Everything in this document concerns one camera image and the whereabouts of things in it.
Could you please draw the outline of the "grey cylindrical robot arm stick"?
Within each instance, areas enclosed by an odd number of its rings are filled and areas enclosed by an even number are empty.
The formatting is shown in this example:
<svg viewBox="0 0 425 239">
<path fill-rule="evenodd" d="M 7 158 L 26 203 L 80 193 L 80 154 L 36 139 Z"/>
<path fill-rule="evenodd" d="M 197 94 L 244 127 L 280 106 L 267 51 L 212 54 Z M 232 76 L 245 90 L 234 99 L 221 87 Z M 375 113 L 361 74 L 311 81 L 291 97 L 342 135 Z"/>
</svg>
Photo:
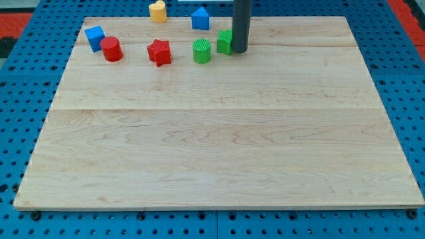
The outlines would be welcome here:
<svg viewBox="0 0 425 239">
<path fill-rule="evenodd" d="M 248 49 L 252 0 L 234 0 L 232 16 L 232 49 L 242 54 Z"/>
</svg>

